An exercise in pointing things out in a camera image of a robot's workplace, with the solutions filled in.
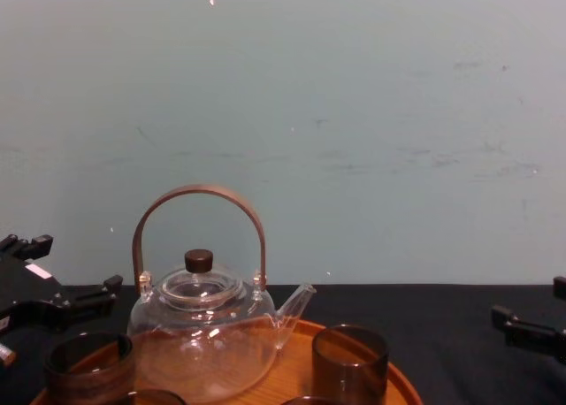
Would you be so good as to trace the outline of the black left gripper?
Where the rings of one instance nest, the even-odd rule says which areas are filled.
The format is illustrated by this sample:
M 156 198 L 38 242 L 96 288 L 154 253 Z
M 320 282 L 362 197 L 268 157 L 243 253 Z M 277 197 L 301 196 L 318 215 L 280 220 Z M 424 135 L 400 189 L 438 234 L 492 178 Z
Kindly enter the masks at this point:
M 32 325 L 63 331 L 113 310 L 121 276 L 72 292 L 40 266 L 25 262 L 47 256 L 52 244 L 48 234 L 30 241 L 15 234 L 1 239 L 1 334 Z

